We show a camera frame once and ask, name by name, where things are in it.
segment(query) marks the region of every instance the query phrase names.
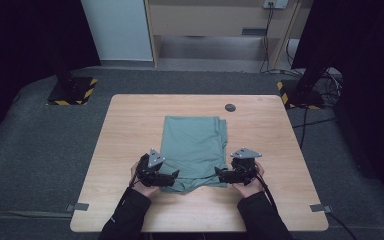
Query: carpeted floor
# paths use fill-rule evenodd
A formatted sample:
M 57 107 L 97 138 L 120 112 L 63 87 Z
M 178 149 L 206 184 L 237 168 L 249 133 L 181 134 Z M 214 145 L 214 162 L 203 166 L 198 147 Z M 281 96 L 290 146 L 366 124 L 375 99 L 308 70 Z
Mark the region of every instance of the carpeted floor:
M 98 79 L 84 106 L 48 106 L 56 79 L 23 88 L 0 126 L 0 212 L 66 214 L 77 202 L 111 97 L 119 93 L 277 94 L 276 82 L 291 77 L 254 73 L 133 71 L 89 68 L 76 76 Z M 304 110 L 288 111 L 292 126 Z M 307 122 L 334 117 L 309 110 Z M 301 141 L 302 128 L 295 128 Z M 384 239 L 384 187 L 356 168 L 335 121 L 306 127 L 303 154 L 323 204 L 332 206 L 358 239 Z M 299 239 L 351 239 L 334 220 L 324 232 L 294 232 Z M 70 218 L 0 217 L 0 239 L 96 239 L 74 233 Z M 243 234 L 155 234 L 154 239 L 238 239 Z

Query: person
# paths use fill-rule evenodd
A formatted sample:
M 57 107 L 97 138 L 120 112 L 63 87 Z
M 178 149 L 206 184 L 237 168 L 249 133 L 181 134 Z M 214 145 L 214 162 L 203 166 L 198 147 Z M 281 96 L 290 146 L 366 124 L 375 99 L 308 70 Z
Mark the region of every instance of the person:
M 264 169 L 260 163 L 255 163 L 262 176 Z M 138 163 L 131 168 L 132 177 L 137 165 Z M 265 196 L 264 187 L 259 181 L 254 179 L 246 186 L 239 183 L 232 185 L 243 197 L 237 208 L 250 240 L 293 239 Z M 150 197 L 158 191 L 159 187 L 145 187 L 140 181 L 136 181 L 133 189 L 124 201 L 120 201 L 114 214 L 102 228 L 99 240 L 138 239 L 145 214 L 151 206 Z

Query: folded cloth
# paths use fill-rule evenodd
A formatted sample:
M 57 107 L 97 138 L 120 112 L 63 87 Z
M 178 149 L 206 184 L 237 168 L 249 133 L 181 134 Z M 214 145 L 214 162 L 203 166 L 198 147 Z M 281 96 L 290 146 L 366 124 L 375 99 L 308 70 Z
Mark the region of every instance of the folded cloth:
M 163 192 L 190 192 L 200 186 L 226 187 L 214 167 L 226 168 L 226 120 L 219 117 L 166 116 L 161 154 L 166 158 L 160 173 L 180 170 L 172 187 Z

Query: electrical outlet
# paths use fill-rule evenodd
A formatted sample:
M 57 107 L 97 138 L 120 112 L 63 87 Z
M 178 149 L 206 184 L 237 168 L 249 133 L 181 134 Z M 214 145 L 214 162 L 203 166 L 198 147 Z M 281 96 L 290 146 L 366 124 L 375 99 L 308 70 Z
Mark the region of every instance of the electrical outlet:
M 285 9 L 288 5 L 288 0 L 264 0 L 263 8 L 270 8 L 270 3 L 274 9 Z

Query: person's hand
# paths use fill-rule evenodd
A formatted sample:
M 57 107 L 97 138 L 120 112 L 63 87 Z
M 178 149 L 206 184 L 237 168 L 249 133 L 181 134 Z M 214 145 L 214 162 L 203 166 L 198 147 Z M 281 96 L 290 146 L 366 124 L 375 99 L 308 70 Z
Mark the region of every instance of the person's hand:
M 132 177 L 135 175 L 136 168 L 137 168 L 138 164 L 139 164 L 139 162 L 136 162 L 135 165 L 133 165 L 133 167 L 130 169 Z M 144 195 L 147 198 L 150 198 L 152 196 L 152 194 L 154 194 L 155 192 L 158 192 L 160 190 L 159 187 L 155 187 L 155 186 L 154 187 L 146 187 L 140 181 L 137 180 L 137 177 L 135 178 L 135 180 L 133 180 L 133 182 L 136 182 L 133 185 L 133 189 L 136 190 L 137 192 L 141 193 L 142 195 Z
M 264 169 L 261 166 L 261 164 L 255 161 L 255 165 L 256 165 L 257 171 L 261 174 L 261 176 L 263 176 Z M 254 178 L 246 186 L 244 186 L 243 183 L 234 183 L 232 185 L 236 190 L 239 191 L 239 193 L 242 195 L 243 198 L 247 198 L 255 193 L 264 191 L 263 185 L 261 185 L 260 181 L 258 181 L 256 178 Z

